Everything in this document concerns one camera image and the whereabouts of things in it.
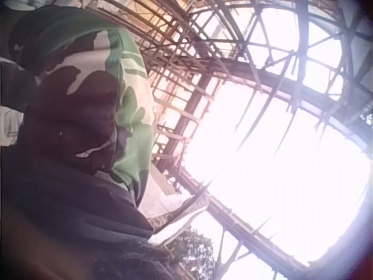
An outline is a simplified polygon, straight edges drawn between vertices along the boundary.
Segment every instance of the green camouflage fabric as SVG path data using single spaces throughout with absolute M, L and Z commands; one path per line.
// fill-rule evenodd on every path
M 86 10 L 45 6 L 15 26 L 9 53 L 37 83 L 17 145 L 118 184 L 140 203 L 153 96 L 129 32 Z

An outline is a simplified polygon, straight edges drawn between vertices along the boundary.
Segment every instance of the bright sky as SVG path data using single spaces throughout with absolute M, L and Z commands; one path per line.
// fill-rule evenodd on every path
M 244 16 L 235 17 L 237 21 L 244 20 Z M 285 50 L 297 49 L 296 18 L 291 12 L 267 9 L 263 12 L 263 20 L 271 45 Z M 327 36 L 315 25 L 309 26 L 310 44 Z M 265 43 L 260 28 L 254 32 L 252 41 Z M 261 68 L 268 50 L 260 47 L 249 47 L 249 50 L 257 67 Z M 336 67 L 341 53 L 340 42 L 328 40 L 311 48 L 308 56 Z M 277 51 L 273 58 L 277 60 L 285 55 Z M 295 79 L 297 74 L 297 68 L 291 73 L 293 63 L 294 60 L 286 75 L 290 79 Z M 279 64 L 268 70 L 279 74 L 281 68 L 282 64 Z M 304 85 L 323 93 L 328 77 L 327 68 L 308 62 Z M 341 91 L 342 79 L 339 77 L 330 92 L 340 94 Z M 318 120 L 301 110 L 274 156 L 291 118 L 286 112 L 287 104 L 280 100 L 272 101 L 254 133 L 233 156 L 267 98 L 266 94 L 256 94 L 235 132 L 235 125 L 251 94 L 251 89 L 230 82 L 221 88 L 188 147 L 185 166 L 200 181 L 222 170 L 210 186 L 210 193 L 254 228 L 272 217 L 260 232 L 266 237 L 275 235 L 272 239 L 275 244 L 307 265 L 335 244 L 354 219 L 368 180 L 370 162 L 355 144 L 331 127 L 326 128 L 320 141 L 321 129 L 317 132 L 314 129 Z M 193 226 L 213 239 L 217 254 L 221 226 L 207 213 Z M 228 233 L 226 236 L 223 262 L 238 243 Z M 235 262 L 223 279 L 272 277 L 271 268 L 250 255 Z

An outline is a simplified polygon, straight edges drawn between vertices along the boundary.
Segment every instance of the metal truss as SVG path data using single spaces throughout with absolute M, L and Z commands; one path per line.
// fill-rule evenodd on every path
M 126 27 L 135 38 L 143 55 L 156 107 L 157 133 L 152 160 L 157 168 L 175 178 L 195 194 L 182 209 L 176 211 L 169 223 L 177 218 L 208 188 L 196 183 L 182 167 L 182 157 L 219 87 L 227 81 L 243 84 L 256 92 L 268 95 L 261 112 L 241 144 L 260 123 L 274 98 L 289 104 L 293 117 L 284 131 L 286 140 L 297 110 L 305 110 L 324 123 L 342 132 L 367 154 L 371 154 L 371 128 L 366 119 L 372 114 L 372 33 L 362 28 L 365 19 L 361 12 L 346 12 L 347 0 L 92 0 L 88 9 Z M 242 29 L 234 13 L 249 9 L 249 22 Z M 270 44 L 262 13 L 266 9 L 286 10 L 294 13 L 299 28 L 298 48 L 284 50 Z M 215 30 L 208 34 L 207 27 L 215 22 Z M 329 37 L 310 44 L 308 27 L 313 23 L 328 32 Z M 265 43 L 252 41 L 257 26 L 263 31 Z M 334 68 L 307 56 L 307 51 L 331 39 L 339 39 L 343 55 Z M 254 64 L 249 46 L 262 47 L 268 58 L 262 69 Z M 275 61 L 272 53 L 287 55 Z M 291 60 L 298 65 L 297 79 L 285 77 Z M 303 85 L 306 64 L 312 61 L 330 72 L 325 92 L 317 92 Z M 279 75 L 268 72 L 271 66 L 283 64 Z M 336 78 L 344 81 L 343 91 L 337 100 L 331 98 L 330 89 Z M 299 279 L 306 267 L 264 238 L 259 229 L 253 229 L 212 199 L 209 212 L 250 253 L 255 253 L 277 273 Z M 220 267 L 220 272 L 227 267 Z

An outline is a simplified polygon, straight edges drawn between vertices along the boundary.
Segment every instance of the foliage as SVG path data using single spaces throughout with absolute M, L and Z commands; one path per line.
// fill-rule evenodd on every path
M 196 280 L 213 279 L 215 260 L 210 238 L 189 227 L 167 245 L 167 248 Z

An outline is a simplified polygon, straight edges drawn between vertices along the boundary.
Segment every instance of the camouflage pattern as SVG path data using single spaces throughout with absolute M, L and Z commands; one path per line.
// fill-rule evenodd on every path
M 88 11 L 46 6 L 9 39 L 38 79 L 17 145 L 115 182 L 141 201 L 153 145 L 153 96 L 129 33 Z

